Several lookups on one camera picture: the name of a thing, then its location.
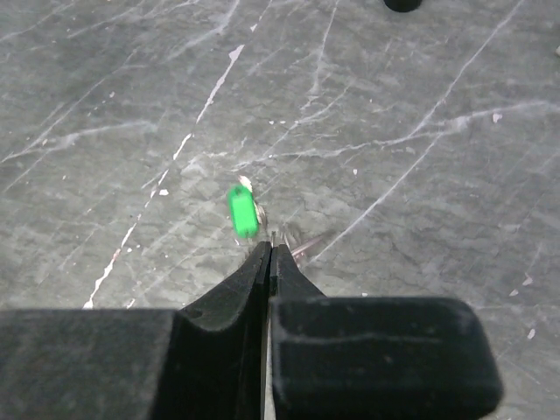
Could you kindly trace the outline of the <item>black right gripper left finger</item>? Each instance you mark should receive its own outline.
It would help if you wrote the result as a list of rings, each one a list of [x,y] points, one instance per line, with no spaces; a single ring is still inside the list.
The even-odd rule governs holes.
[[[2,418],[263,418],[270,257],[179,310],[3,311]]]

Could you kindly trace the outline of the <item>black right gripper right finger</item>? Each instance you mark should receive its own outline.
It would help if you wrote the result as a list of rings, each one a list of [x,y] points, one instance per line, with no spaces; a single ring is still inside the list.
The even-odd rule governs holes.
[[[449,297],[328,297],[284,245],[270,280],[279,419],[481,419],[503,397],[485,330]]]

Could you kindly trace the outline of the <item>green key tag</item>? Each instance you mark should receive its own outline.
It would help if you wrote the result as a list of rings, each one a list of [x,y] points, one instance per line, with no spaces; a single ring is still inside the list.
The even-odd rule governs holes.
[[[227,203],[235,233],[241,238],[253,238],[259,230],[252,192],[244,185],[234,185],[227,194]]]

